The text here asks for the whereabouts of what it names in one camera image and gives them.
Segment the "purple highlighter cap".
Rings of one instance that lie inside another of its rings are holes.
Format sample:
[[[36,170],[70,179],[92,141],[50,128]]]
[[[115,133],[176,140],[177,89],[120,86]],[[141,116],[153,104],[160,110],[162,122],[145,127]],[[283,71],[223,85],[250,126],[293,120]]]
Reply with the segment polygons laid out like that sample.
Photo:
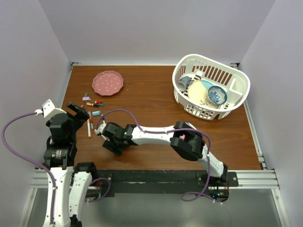
[[[83,100],[83,101],[90,101],[91,98],[90,98],[89,96],[84,96],[84,97],[82,98],[82,100]]]

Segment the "light blue highlighter cap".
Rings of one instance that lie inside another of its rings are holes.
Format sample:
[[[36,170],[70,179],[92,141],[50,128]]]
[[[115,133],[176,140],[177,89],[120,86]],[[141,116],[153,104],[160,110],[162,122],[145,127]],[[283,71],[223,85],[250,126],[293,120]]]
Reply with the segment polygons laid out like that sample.
[[[93,111],[92,115],[93,116],[100,116],[101,115],[101,111]]]

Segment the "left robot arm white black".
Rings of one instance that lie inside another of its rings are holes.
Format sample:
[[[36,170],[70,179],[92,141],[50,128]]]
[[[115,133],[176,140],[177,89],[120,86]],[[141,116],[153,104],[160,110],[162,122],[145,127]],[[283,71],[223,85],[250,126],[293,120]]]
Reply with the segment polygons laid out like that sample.
[[[48,173],[45,227],[81,227],[80,211],[88,187],[98,181],[94,163],[74,163],[76,132],[88,121],[89,114],[72,102],[67,106],[76,114],[56,107],[50,99],[42,106],[51,132],[43,163]]]

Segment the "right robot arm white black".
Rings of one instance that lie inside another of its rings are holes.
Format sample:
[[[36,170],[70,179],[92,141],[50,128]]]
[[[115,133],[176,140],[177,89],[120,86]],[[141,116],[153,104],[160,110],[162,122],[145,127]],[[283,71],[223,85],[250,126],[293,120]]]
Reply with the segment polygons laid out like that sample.
[[[207,174],[210,175],[210,183],[221,186],[228,180],[227,165],[210,152],[211,143],[206,144],[202,132],[188,122],[177,122],[174,126],[163,128],[143,127],[136,124],[128,124],[123,128],[113,122],[104,122],[95,129],[95,133],[105,140],[103,147],[118,156],[129,146],[168,145],[181,158],[198,162],[205,167]]]

